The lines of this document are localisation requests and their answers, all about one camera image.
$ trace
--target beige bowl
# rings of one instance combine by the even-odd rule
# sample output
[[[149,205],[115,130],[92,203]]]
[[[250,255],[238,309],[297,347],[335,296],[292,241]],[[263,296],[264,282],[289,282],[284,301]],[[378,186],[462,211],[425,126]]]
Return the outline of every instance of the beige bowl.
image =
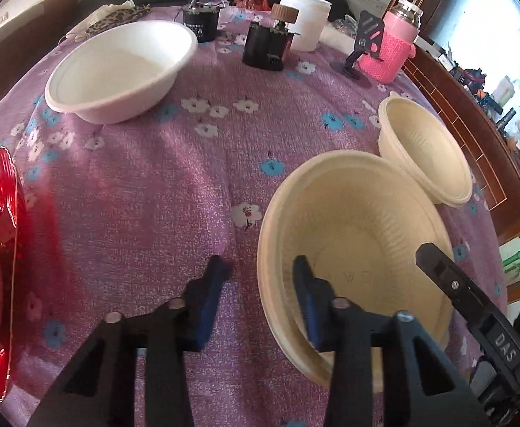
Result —
[[[461,207],[472,196],[470,167],[454,136],[427,109],[389,97],[379,105],[379,151],[404,170],[435,204]]]
[[[414,313],[436,342],[447,344],[449,299],[417,266],[415,252],[434,242],[453,258],[435,206],[389,162],[359,151],[333,151],[297,168],[278,188],[258,241],[258,285],[274,338],[314,382],[329,386],[333,355],[306,339],[292,281],[292,262],[306,255],[314,274],[374,313]],[[382,391],[380,351],[373,386]]]

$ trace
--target red plastic bag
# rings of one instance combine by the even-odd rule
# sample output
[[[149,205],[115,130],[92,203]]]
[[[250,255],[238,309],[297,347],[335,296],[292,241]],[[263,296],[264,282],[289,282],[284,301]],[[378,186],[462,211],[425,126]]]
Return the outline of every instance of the red plastic bag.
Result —
[[[253,11],[270,11],[272,7],[268,0],[235,0],[238,8],[252,9]]]

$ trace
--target red plate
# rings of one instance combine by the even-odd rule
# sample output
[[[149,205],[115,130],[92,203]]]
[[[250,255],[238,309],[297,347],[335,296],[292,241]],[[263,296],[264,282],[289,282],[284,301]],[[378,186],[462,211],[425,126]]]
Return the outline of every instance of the red plate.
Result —
[[[10,375],[14,278],[23,237],[19,236],[20,220],[24,219],[25,214],[25,198],[17,168],[7,149],[0,147],[0,261],[4,284],[0,328],[0,401],[5,398]]]

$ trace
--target table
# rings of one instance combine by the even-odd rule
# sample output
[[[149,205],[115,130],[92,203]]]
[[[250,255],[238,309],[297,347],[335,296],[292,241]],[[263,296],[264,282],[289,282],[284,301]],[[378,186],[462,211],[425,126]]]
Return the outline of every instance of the table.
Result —
[[[176,13],[157,8],[147,19]],[[53,50],[1,101],[0,146],[24,177],[31,232],[28,274],[16,285],[11,388],[1,405],[14,427],[26,425],[106,313],[152,311],[200,276],[211,254],[235,268],[210,343],[187,357],[196,425],[323,424],[327,391],[285,358],[262,311],[255,268],[262,214],[309,158],[334,149],[378,154],[376,110],[389,94],[432,107],[402,72],[388,86],[353,83],[330,67],[344,56],[328,47],[292,53],[284,72],[245,66],[248,20],[262,17],[239,12],[217,41],[199,46],[159,105],[121,124],[92,125],[45,104],[48,76],[75,44]],[[505,310],[486,207],[475,186],[463,208],[438,210],[458,264]],[[460,316],[449,330],[447,354],[468,370],[479,346]],[[139,380],[136,389],[141,394]],[[375,404],[377,424],[380,395]]]

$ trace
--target screw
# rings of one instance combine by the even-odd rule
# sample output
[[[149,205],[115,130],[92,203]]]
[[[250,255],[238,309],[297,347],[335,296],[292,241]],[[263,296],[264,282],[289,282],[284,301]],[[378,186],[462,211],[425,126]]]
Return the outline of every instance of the screw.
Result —
[[[403,323],[410,323],[415,317],[411,312],[403,310],[397,312],[397,318]]]
[[[331,302],[331,304],[333,305],[333,308],[337,308],[338,310],[344,310],[351,306],[351,304],[349,303],[349,300],[347,300],[344,297],[334,298],[333,302]]]
[[[112,311],[105,316],[104,320],[109,325],[114,325],[121,321],[121,313],[119,311]]]
[[[167,306],[171,310],[180,310],[185,308],[185,299],[182,297],[172,298],[169,302],[167,302]]]

